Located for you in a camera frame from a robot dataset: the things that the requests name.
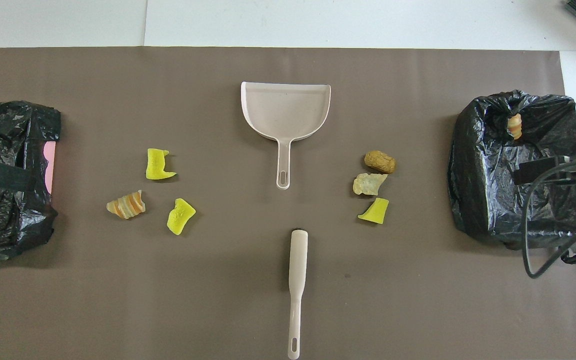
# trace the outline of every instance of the dustpan pan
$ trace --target dustpan pan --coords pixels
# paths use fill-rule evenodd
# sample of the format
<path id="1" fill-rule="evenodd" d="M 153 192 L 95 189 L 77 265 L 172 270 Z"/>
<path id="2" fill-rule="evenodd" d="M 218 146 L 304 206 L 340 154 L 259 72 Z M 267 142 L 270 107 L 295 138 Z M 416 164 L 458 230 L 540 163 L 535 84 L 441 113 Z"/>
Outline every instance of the dustpan pan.
<path id="1" fill-rule="evenodd" d="M 241 83 L 241 108 L 248 125 L 274 140 L 277 187 L 290 187 L 290 147 L 322 127 L 330 108 L 330 85 Z"/>

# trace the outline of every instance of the black plastic bag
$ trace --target black plastic bag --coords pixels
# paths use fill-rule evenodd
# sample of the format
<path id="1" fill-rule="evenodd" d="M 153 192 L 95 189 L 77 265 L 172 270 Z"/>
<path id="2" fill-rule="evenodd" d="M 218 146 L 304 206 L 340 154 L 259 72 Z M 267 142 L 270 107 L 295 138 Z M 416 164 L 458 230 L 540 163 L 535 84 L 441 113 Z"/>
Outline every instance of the black plastic bag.
<path id="1" fill-rule="evenodd" d="M 518 113 L 523 135 L 515 141 L 507 126 Z M 457 117 L 448 162 L 456 227 L 476 240 L 519 250 L 528 185 L 516 186 L 513 171 L 521 163 L 557 155 L 576 155 L 572 98 L 519 90 L 475 98 Z M 555 248 L 576 233 L 576 185 L 540 186 L 531 203 L 531 248 Z M 574 264 L 576 255 L 562 260 Z"/>
<path id="2" fill-rule="evenodd" d="M 0 102 L 0 167 L 25 169 L 11 170 L 32 178 L 26 191 L 0 187 L 0 260 L 45 244 L 53 234 L 57 212 L 44 181 L 44 145 L 59 140 L 60 132 L 59 111 L 25 101 Z M 8 174 L 0 173 L 0 183 L 13 182 L 2 179 Z"/>

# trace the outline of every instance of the brown mat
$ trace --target brown mat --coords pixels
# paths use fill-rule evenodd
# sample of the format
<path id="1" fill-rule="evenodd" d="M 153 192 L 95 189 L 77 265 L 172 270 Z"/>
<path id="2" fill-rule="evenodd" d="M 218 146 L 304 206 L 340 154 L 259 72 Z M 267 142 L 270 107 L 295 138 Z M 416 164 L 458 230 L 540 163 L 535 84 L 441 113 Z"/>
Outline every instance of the brown mat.
<path id="1" fill-rule="evenodd" d="M 292 148 L 249 128 L 240 83 L 330 84 Z M 50 242 L 0 262 L 0 359 L 285 359 L 290 232 L 310 233 L 301 359 L 576 358 L 576 266 L 453 225 L 446 166 L 470 100 L 563 94 L 557 52 L 338 48 L 0 48 L 0 101 L 63 115 Z M 146 148 L 178 176 L 146 180 Z M 363 154 L 398 161 L 384 225 L 357 219 Z M 107 201 L 142 189 L 129 221 Z M 175 198 L 197 209 L 180 236 Z"/>

